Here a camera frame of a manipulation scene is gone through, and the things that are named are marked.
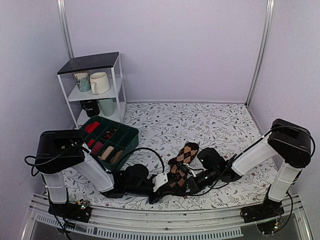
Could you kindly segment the brown argyle sock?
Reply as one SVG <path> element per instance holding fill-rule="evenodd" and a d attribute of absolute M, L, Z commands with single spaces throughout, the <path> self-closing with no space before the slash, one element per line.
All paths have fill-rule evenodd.
<path fill-rule="evenodd" d="M 187 180 L 188 174 L 179 171 L 179 165 L 190 164 L 197 156 L 199 145 L 195 142 L 187 142 L 184 147 L 179 151 L 178 155 L 168 161 L 170 166 L 169 173 L 175 174 L 178 178 L 178 189 L 181 189 Z"/>

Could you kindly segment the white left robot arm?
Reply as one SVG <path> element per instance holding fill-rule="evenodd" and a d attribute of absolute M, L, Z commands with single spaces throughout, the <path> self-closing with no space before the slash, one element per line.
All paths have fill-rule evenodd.
<path fill-rule="evenodd" d="M 39 137 L 35 168 L 44 177 L 49 199 L 63 216 L 74 213 L 69 202 L 63 171 L 72 168 L 89 180 L 96 190 L 111 199 L 122 198 L 126 193 L 148 196 L 154 204 L 167 195 L 174 195 L 165 172 L 148 178 L 147 168 L 141 164 L 129 166 L 124 171 L 108 169 L 93 155 L 76 129 L 45 131 Z"/>

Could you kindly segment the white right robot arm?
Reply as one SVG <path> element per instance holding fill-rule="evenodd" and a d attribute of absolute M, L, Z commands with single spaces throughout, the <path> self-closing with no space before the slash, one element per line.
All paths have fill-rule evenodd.
<path fill-rule="evenodd" d="M 178 156 L 169 161 L 170 181 L 163 188 L 163 195 L 201 196 L 203 189 L 213 188 L 218 181 L 237 182 L 255 167 L 282 158 L 277 176 L 266 192 L 266 201 L 258 208 L 262 218 L 269 218 L 278 210 L 278 203 L 303 168 L 311 162 L 315 148 L 309 130 L 280 118 L 260 139 L 228 160 L 213 147 L 200 150 L 197 144 L 188 142 Z"/>

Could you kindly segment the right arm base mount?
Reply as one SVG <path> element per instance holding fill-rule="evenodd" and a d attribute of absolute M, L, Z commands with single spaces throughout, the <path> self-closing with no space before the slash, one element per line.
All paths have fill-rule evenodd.
<path fill-rule="evenodd" d="M 271 221 L 265 221 L 256 225 L 258 231 L 263 235 L 272 235 L 281 229 L 284 219 L 282 215 L 285 213 L 282 201 L 276 202 L 264 199 L 263 203 L 243 207 L 240 216 L 245 223 L 258 222 L 273 218 Z"/>

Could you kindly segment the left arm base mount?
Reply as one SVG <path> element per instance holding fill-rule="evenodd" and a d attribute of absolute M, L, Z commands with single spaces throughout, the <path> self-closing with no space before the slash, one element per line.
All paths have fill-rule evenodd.
<path fill-rule="evenodd" d="M 88 223 L 91 217 L 92 208 L 88 200 L 81 199 L 76 203 L 69 202 L 58 204 L 52 203 L 49 199 L 48 212 L 57 217 L 77 222 Z"/>

